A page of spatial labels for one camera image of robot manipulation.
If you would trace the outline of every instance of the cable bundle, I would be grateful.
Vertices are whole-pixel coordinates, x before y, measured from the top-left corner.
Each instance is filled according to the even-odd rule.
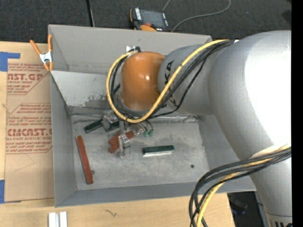
[[[215,168],[208,173],[206,173],[200,180],[197,182],[196,187],[189,200],[189,216],[190,216],[190,226],[200,227],[201,223],[204,227],[207,227],[207,224],[203,218],[204,211],[211,197],[215,192],[227,181],[238,179],[250,174],[256,173],[266,167],[284,161],[291,157],[291,147],[289,145],[280,148],[280,150],[266,154],[264,156],[249,158],[247,160],[230,163],[224,166]],[[198,200],[198,192],[203,186],[207,183],[216,180],[220,177],[217,183],[212,185],[208,190],[203,194],[201,200]]]
[[[120,119],[125,120],[125,121],[130,122],[130,123],[139,123],[139,122],[142,122],[142,121],[146,121],[148,119],[168,115],[168,114],[171,114],[171,113],[175,112],[176,110],[178,110],[180,108],[188,90],[190,89],[190,87],[194,83],[198,74],[201,72],[201,70],[202,70],[202,68],[203,68],[203,66],[206,62],[206,59],[211,54],[218,51],[219,49],[224,48],[224,47],[226,47],[228,45],[231,45],[233,43],[234,43],[234,41],[230,41],[230,40],[212,41],[210,43],[204,44],[203,46],[199,47],[197,50],[195,50],[193,53],[191,53],[188,57],[186,57],[186,59],[177,67],[175,72],[170,77],[168,83],[166,84],[165,88],[163,89],[160,96],[156,100],[155,104],[148,111],[148,113],[146,115],[144,115],[143,117],[141,117],[141,118],[139,118],[137,115],[134,115],[134,114],[131,115],[130,113],[125,115],[125,114],[123,114],[123,112],[121,110],[118,110],[113,104],[113,95],[117,92],[117,90],[120,87],[119,84],[118,84],[118,86],[116,86],[116,88],[114,88],[117,71],[121,67],[123,62],[126,60],[126,58],[129,55],[135,53],[135,51],[131,51],[131,52],[128,52],[128,53],[122,55],[120,58],[118,58],[114,62],[114,64],[110,68],[108,76],[107,76],[107,98],[108,98],[108,101],[109,101],[109,104],[110,104],[111,108],[113,109],[113,111],[117,114],[117,116]],[[186,68],[185,72],[180,76],[180,78],[176,82],[174,82],[176,76],[180,73],[181,69],[185,65],[187,65],[187,63],[189,61],[191,61],[194,57],[196,57],[196,58]],[[177,90],[177,88],[186,79],[186,77],[193,71],[193,69],[196,68],[199,65],[200,65],[199,70],[197,71],[197,73],[192,78],[191,82],[189,83],[188,87],[186,88],[186,90],[185,90],[179,104],[176,106],[176,108],[171,112],[155,115],[162,107],[165,106],[165,104],[170,99],[172,94]]]

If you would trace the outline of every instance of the blue tape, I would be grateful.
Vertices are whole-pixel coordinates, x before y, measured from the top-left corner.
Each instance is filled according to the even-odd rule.
[[[8,59],[20,59],[20,53],[0,52],[0,71],[8,71]]]
[[[0,204],[4,203],[4,180],[0,180]]]

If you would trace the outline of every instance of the yellow cable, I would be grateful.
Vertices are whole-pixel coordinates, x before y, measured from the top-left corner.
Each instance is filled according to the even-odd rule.
[[[274,152],[279,152],[279,151],[284,150],[284,149],[289,148],[289,147],[291,147],[291,146],[290,146],[290,143],[287,144],[287,145],[282,146],[281,148],[279,148],[279,150],[273,151],[272,153],[274,153]],[[263,164],[264,162],[269,161],[270,159],[265,159],[265,160],[261,160],[261,161],[252,162],[252,163],[246,164],[246,165],[244,165],[244,166],[252,166],[252,165]],[[230,179],[230,178],[236,176],[237,174],[239,174],[239,172],[229,174],[229,175],[225,176],[224,178],[222,178],[220,181],[224,181],[224,180],[226,180],[226,179]],[[197,227],[201,227],[201,220],[202,220],[202,217],[203,217],[203,215],[204,215],[205,209],[206,209],[206,207],[207,207],[207,205],[208,205],[208,203],[209,203],[211,197],[217,192],[217,190],[218,190],[223,184],[224,184],[224,183],[221,183],[221,184],[215,186],[214,188],[212,188],[211,191],[210,191],[210,192],[207,194],[207,196],[205,197],[204,202],[203,202],[202,205],[201,205],[201,208],[200,208],[200,211],[199,211],[199,214],[198,214],[198,218],[197,218],[197,221],[196,221],[196,226],[197,226]]]
[[[198,48],[197,50],[195,50],[193,53],[191,53],[188,57],[186,57],[186,59],[177,67],[176,71],[172,74],[171,78],[169,79],[168,83],[166,84],[166,86],[164,87],[164,89],[162,90],[161,94],[159,95],[159,97],[157,98],[156,102],[154,103],[154,105],[151,107],[151,109],[147,112],[147,114],[145,114],[144,116],[142,116],[139,119],[128,119],[127,117],[125,117],[123,114],[121,114],[116,107],[114,106],[112,99],[110,97],[110,91],[109,91],[109,80],[111,77],[111,74],[114,70],[114,68],[116,67],[116,65],[119,63],[120,60],[122,60],[123,58],[125,58],[126,56],[129,56],[130,54],[134,53],[126,53],[122,56],[120,56],[115,62],[114,64],[111,66],[109,72],[108,72],[108,76],[107,76],[107,81],[106,81],[106,92],[107,92],[107,98],[108,98],[108,102],[110,107],[112,108],[112,110],[116,113],[116,115],[124,120],[127,121],[129,123],[140,123],[144,120],[146,120],[157,108],[157,106],[160,104],[160,102],[162,101],[164,95],[166,94],[166,92],[168,91],[170,85],[173,83],[174,79],[176,78],[176,76],[178,75],[178,73],[181,71],[182,67],[184,65],[186,65],[186,63],[188,63],[195,55],[197,55],[199,52],[201,52],[202,50],[206,49],[207,47],[213,45],[213,44],[217,44],[219,42],[222,41],[227,41],[227,40],[216,40],[216,41],[212,41],[209,42],[207,44],[204,44],[203,46],[201,46],[200,48]]]

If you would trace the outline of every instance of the green object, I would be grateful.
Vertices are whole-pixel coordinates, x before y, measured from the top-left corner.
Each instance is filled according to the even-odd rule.
[[[175,148],[173,145],[145,147],[143,148],[143,156],[171,154],[174,150]]]
[[[149,135],[150,137],[153,136],[153,130],[149,131],[149,132],[148,132],[148,135]]]

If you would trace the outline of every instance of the black carpet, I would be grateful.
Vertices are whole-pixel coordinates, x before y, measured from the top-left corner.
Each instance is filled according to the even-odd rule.
[[[96,27],[129,27],[129,9],[161,11],[167,0],[90,0]],[[171,0],[165,9],[169,23],[224,9],[228,0]],[[291,30],[292,0],[232,0],[222,14],[190,20],[176,32],[241,39],[252,34]],[[89,26],[85,0],[0,0],[0,41],[45,43],[48,24]],[[261,227],[253,193],[232,195],[249,208],[235,215],[237,227]]]

